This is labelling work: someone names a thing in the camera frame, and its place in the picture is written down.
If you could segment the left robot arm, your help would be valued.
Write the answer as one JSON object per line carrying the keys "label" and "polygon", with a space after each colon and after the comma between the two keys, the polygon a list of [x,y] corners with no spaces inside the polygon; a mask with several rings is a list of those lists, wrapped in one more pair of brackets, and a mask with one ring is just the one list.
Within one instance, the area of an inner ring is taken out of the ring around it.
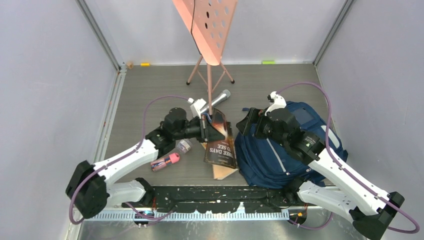
{"label": "left robot arm", "polygon": [[176,142],[195,138],[200,143],[225,139],[205,114],[187,120],[184,109],[175,107],[169,111],[159,127],[149,132],[142,140],[129,149],[106,160],[90,164],[80,162],[65,189],[71,200],[69,217],[74,224],[74,209],[82,218],[90,219],[99,214],[106,206],[136,202],[148,207],[153,202],[153,193],[143,179],[127,183],[117,183],[138,167],[164,157],[176,147]]}

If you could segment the Three Days to See book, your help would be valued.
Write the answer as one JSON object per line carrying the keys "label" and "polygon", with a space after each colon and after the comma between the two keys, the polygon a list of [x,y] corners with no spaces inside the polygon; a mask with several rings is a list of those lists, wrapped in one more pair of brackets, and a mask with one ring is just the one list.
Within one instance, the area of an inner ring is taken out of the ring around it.
{"label": "Three Days to See book", "polygon": [[205,145],[205,156],[203,161],[212,165],[237,169],[238,163],[231,122],[227,121],[222,111],[214,108],[211,124],[224,136],[224,139],[208,142]]}

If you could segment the navy blue student backpack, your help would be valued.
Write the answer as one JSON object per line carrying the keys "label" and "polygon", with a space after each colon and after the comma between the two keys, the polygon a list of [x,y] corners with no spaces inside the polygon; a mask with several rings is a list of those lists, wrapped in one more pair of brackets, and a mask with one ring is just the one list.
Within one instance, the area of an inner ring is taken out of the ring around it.
{"label": "navy blue student backpack", "polygon": [[[294,114],[301,129],[324,139],[326,122],[310,105],[289,101],[286,107]],[[249,186],[282,189],[295,177],[322,185],[323,175],[293,159],[277,142],[254,137],[255,130],[252,125],[249,135],[238,133],[234,141],[239,172]]]}

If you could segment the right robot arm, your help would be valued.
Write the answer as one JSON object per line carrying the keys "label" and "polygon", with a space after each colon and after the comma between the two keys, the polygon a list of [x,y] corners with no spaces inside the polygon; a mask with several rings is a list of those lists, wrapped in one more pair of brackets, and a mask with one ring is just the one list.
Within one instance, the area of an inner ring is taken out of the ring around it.
{"label": "right robot arm", "polygon": [[401,211],[400,193],[358,174],[287,108],[251,108],[236,127],[239,167],[250,185],[281,189],[291,205],[323,207],[370,240],[381,239]]}

